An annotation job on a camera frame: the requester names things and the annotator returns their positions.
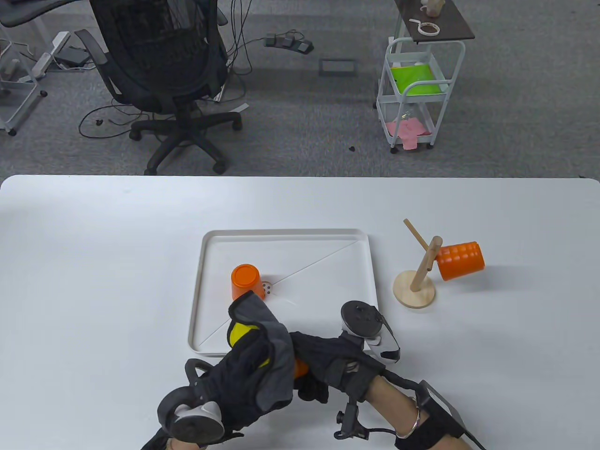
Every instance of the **orange cup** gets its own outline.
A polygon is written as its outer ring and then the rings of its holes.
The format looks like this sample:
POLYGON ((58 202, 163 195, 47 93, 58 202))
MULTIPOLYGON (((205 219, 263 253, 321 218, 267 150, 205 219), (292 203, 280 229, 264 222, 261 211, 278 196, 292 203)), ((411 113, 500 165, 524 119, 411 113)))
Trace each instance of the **orange cup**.
POLYGON ((442 247, 436 261, 444 281, 485 269, 484 257, 477 242, 442 247))
POLYGON ((249 290, 265 299, 265 288, 262 286, 259 270, 252 264, 241 264, 231 272, 231 297, 236 300, 249 290))
POLYGON ((308 373, 308 365, 304 361, 296 358, 296 366, 294 369, 294 379, 305 376, 308 373))

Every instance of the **round wooden base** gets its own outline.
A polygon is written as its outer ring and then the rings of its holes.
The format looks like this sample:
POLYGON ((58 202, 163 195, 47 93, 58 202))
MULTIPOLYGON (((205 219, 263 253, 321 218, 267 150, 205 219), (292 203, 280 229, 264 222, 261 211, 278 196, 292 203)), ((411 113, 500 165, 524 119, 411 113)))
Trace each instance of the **round wooden base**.
POLYGON ((433 302, 436 296, 436 287, 429 277, 425 277, 421 290, 412 292, 410 284, 415 277, 416 271, 404 271, 396 277, 392 287, 394 295, 400 303, 409 308, 425 308, 433 302))

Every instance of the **silver bracelet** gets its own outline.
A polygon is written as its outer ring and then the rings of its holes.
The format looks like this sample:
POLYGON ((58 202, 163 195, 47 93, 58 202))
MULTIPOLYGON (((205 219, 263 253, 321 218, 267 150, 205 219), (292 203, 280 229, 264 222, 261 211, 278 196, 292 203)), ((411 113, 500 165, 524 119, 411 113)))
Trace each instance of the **silver bracelet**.
POLYGON ((396 437, 398 439, 408 439, 410 437, 410 435, 413 434, 415 432, 415 430, 419 427, 419 422, 421 421, 421 409, 419 408, 419 404, 416 402, 416 398, 415 397, 411 397, 410 399, 415 402, 415 406, 416 406, 416 420, 415 420, 415 423, 413 424, 413 427, 408 432, 408 434, 405 434, 404 436, 400 436, 396 432, 396 437))

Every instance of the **tape roll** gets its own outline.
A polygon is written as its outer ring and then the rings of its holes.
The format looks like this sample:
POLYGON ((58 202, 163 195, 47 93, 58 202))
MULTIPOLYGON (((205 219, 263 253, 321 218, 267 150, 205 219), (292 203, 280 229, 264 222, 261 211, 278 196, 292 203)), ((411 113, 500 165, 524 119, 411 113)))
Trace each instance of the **tape roll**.
POLYGON ((438 34, 440 34, 440 27, 438 27, 435 23, 431 23, 431 22, 422 22, 420 20, 416 20, 416 19, 409 19, 409 22, 414 22, 414 23, 418 23, 419 26, 417 27, 417 31, 419 33, 421 33, 423 36, 437 36, 438 34), (432 27, 435 31, 430 32, 430 31, 424 31, 423 27, 424 26, 430 26, 432 27))

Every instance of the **human hand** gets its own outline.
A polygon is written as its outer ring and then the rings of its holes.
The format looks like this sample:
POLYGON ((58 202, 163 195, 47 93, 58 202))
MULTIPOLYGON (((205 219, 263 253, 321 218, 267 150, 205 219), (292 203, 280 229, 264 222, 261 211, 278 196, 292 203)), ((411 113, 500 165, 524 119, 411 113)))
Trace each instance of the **human hand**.
POLYGON ((300 332, 290 336, 296 357, 310 368, 309 378, 299 379, 295 385, 300 398, 307 397, 304 400, 326 403, 327 396, 322 394, 325 385, 345 392, 353 400, 364 401, 371 381, 385 370, 382 363, 362 351, 362 339, 346 332, 330 339, 300 332))
POLYGON ((200 377, 196 391, 219 405, 226 430, 240 430, 264 414, 290 403, 275 403, 267 411, 257 403, 261 382, 270 369, 265 362, 271 357, 271 344, 266 334, 251 329, 215 367, 200 377))

